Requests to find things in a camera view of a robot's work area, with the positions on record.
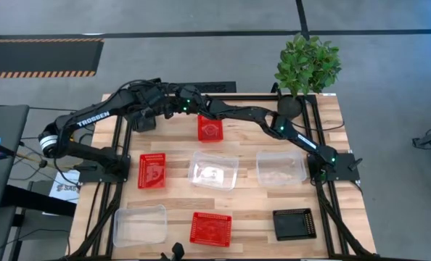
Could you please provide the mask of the red slotted plastic basket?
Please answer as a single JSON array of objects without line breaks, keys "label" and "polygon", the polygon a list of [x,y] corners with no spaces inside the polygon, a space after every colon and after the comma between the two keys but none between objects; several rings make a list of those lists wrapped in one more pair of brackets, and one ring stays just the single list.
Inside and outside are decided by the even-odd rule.
[{"label": "red slotted plastic basket", "polygon": [[232,216],[207,212],[195,212],[192,217],[189,241],[213,247],[229,247],[231,244]]},{"label": "red slotted plastic basket", "polygon": [[197,118],[198,140],[201,142],[219,142],[223,140],[221,120],[209,120],[199,115]]},{"label": "red slotted plastic basket", "polygon": [[165,187],[165,154],[141,154],[139,158],[138,189]]}]

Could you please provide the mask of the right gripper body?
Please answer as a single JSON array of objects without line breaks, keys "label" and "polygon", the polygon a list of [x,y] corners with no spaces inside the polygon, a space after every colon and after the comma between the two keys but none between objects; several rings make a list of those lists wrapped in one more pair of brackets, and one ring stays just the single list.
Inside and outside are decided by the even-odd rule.
[{"label": "right gripper body", "polygon": [[184,113],[209,113],[208,101],[195,86],[181,88],[181,111]]}]

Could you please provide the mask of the black perforated floor panel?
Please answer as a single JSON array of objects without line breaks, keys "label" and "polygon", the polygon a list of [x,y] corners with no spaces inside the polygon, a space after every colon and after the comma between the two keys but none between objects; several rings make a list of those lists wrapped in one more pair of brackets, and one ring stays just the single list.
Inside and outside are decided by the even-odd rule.
[{"label": "black perforated floor panel", "polygon": [[201,93],[236,93],[235,81],[195,83]]}]

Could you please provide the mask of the dark round plant pot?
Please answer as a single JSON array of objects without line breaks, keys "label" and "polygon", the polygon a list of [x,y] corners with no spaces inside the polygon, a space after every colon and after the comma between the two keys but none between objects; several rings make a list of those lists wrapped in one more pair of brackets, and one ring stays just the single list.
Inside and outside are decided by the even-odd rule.
[{"label": "dark round plant pot", "polygon": [[277,102],[277,112],[290,120],[302,114],[303,106],[296,97],[282,96]]}]

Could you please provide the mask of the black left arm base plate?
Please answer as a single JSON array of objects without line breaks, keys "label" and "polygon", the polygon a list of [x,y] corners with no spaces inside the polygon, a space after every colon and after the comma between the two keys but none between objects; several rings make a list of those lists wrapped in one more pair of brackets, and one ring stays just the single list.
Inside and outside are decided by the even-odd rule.
[{"label": "black left arm base plate", "polygon": [[81,183],[121,183],[128,180],[131,158],[117,155],[112,159],[84,160],[75,165]]}]

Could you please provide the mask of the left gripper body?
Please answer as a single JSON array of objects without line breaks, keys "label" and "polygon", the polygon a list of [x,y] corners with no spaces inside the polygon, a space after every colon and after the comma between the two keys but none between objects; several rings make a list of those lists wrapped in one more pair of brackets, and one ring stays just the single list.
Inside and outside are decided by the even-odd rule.
[{"label": "left gripper body", "polygon": [[136,120],[150,119],[165,112],[167,104],[166,92],[160,81],[139,81],[135,84],[139,110],[135,113]]}]

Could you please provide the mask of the green artificial plant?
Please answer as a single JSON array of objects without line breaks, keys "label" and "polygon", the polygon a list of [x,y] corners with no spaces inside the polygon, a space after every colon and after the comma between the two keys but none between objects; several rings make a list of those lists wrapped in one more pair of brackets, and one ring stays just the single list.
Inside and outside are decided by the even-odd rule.
[{"label": "green artificial plant", "polygon": [[309,39],[297,33],[280,51],[278,72],[274,77],[280,88],[299,93],[321,93],[335,84],[342,70],[340,48],[331,41],[321,41],[318,36]]}]

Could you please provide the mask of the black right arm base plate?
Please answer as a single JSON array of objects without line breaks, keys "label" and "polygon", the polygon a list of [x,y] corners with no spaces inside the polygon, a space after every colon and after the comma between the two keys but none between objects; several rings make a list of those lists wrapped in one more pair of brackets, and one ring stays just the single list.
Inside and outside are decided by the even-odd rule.
[{"label": "black right arm base plate", "polygon": [[351,153],[339,153],[336,159],[336,165],[334,170],[325,171],[319,167],[316,159],[308,155],[308,169],[311,178],[319,179],[320,181],[357,181],[360,179],[358,172],[358,166],[354,171],[348,169],[348,165],[354,160],[357,160],[354,154]]}]

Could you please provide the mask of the white printed paper sheet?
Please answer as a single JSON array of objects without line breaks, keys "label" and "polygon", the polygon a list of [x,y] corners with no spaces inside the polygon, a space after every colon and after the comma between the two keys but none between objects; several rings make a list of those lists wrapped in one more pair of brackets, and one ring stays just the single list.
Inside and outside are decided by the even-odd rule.
[{"label": "white printed paper sheet", "polygon": [[60,173],[57,173],[49,196],[76,204],[79,199],[79,189],[76,183],[78,182],[80,173],[77,170],[70,170],[63,173],[63,175],[75,184],[66,181]]}]

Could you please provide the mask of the clear plastic bin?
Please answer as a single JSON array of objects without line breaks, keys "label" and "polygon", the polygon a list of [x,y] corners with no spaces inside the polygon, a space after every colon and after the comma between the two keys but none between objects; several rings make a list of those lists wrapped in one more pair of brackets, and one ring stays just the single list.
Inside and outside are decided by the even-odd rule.
[{"label": "clear plastic bin", "polygon": [[256,170],[262,186],[295,185],[307,176],[303,154],[299,151],[258,152]]},{"label": "clear plastic bin", "polygon": [[237,181],[239,159],[195,152],[190,162],[188,180],[195,186],[231,191]]},{"label": "clear plastic bin", "polygon": [[168,235],[166,208],[159,204],[136,209],[118,209],[114,214],[115,247],[132,247],[163,243]]}]

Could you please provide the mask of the black hazard-striped floor mat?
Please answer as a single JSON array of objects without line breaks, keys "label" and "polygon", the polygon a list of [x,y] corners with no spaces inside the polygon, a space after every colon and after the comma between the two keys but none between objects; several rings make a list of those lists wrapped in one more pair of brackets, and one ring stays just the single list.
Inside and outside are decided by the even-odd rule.
[{"label": "black hazard-striped floor mat", "polygon": [[97,73],[102,38],[0,39],[0,78],[79,78]]}]

